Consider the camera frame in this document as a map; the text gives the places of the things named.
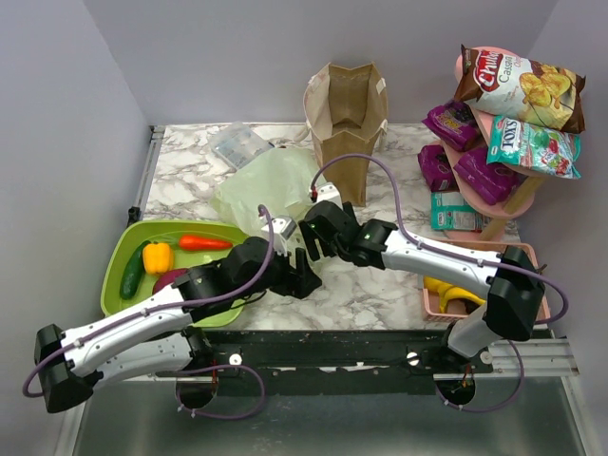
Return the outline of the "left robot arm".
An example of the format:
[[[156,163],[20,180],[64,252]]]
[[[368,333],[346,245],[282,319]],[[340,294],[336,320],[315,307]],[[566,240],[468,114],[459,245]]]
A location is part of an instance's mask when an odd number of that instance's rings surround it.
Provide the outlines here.
[[[298,299],[322,284],[311,264],[315,247],[280,253],[262,237],[249,237],[227,256],[188,268],[147,299],[87,325],[55,324],[35,336],[32,378],[47,412],[72,409],[114,381],[158,371],[204,373],[209,350],[190,342],[185,328],[229,311],[249,295],[271,291]]]

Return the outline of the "light green plastic grocery bag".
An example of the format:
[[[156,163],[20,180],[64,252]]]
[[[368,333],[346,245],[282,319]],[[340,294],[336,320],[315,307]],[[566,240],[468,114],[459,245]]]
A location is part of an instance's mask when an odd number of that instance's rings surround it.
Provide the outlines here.
[[[264,224],[258,215],[259,205],[274,218],[292,219],[299,219],[312,206],[310,185],[318,170],[310,149],[273,148],[221,183],[210,204],[221,220],[257,236]]]

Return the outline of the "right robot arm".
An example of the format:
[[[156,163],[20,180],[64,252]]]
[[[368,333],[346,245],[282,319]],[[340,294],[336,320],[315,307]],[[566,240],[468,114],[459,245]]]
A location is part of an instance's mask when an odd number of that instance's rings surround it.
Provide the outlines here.
[[[448,330],[437,349],[439,365],[460,371],[486,346],[531,338],[545,294],[542,277],[522,249],[467,250],[415,236],[380,219],[356,220],[348,204],[315,204],[299,228],[311,260],[340,257],[358,267],[415,273],[460,287],[485,304]]]

